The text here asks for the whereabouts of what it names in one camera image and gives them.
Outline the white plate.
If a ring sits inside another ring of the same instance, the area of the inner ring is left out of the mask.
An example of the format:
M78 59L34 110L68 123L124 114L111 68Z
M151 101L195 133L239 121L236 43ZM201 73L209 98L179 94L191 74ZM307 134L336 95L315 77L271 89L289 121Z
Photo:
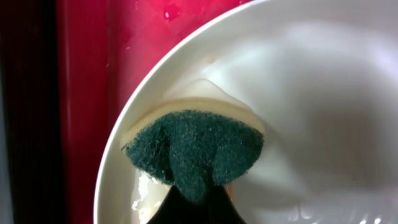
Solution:
M215 94L248 105L266 145L234 183L248 223L397 222L397 2L254 1L181 41L125 104L104 150L95 223L145 223L166 186L121 135L155 104Z

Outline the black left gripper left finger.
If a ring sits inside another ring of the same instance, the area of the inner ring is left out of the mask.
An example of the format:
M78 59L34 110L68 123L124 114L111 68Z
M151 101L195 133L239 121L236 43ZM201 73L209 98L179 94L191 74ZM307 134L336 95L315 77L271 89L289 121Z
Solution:
M147 224L208 224L206 207L188 202L176 186L172 186L164 201Z

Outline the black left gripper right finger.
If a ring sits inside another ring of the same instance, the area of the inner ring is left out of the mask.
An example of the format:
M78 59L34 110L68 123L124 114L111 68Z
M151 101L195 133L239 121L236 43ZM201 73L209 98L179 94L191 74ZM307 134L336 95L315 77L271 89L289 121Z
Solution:
M211 224L246 224L223 186L214 186L210 190L208 216Z

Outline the green yellow scrub sponge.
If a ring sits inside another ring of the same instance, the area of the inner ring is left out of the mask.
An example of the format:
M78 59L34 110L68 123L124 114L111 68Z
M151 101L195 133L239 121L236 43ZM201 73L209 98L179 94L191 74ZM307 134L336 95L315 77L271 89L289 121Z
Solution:
M182 98L133 124L122 135L121 150L135 168L200 204L212 187L230 184L254 165L264 134L249 109L211 98Z

